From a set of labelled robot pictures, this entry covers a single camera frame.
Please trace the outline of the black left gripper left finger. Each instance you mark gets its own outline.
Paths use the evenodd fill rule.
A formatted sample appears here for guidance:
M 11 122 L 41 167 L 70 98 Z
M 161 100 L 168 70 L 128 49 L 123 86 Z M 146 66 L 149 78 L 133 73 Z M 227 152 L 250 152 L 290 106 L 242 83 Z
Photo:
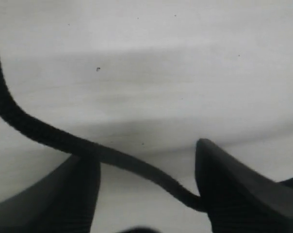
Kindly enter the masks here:
M 0 233 L 88 233 L 101 168 L 98 159 L 70 156 L 43 179 L 0 202 Z

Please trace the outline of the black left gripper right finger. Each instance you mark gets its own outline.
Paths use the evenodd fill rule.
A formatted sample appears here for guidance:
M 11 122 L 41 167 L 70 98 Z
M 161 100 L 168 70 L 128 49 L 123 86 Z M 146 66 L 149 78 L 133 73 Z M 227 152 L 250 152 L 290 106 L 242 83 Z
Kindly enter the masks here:
M 293 233 L 293 178 L 272 181 L 199 139 L 195 180 L 212 232 Z

